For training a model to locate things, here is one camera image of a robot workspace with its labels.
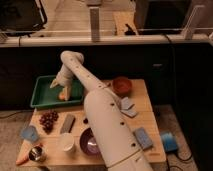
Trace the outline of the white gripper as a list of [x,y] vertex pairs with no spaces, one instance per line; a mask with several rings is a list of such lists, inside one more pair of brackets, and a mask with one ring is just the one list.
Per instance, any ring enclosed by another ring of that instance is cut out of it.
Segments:
[[65,66],[62,65],[60,71],[56,75],[56,79],[53,79],[52,83],[50,84],[50,88],[56,87],[58,84],[65,87],[65,100],[68,101],[71,95],[71,87],[73,81],[73,73]]

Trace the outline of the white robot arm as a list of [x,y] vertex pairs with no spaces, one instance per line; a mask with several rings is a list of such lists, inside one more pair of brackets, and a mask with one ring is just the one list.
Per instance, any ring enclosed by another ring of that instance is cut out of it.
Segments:
[[87,90],[84,111],[108,171],[153,171],[120,111],[120,98],[83,66],[82,53],[63,51],[62,67],[51,83],[61,85],[66,101],[73,76]]

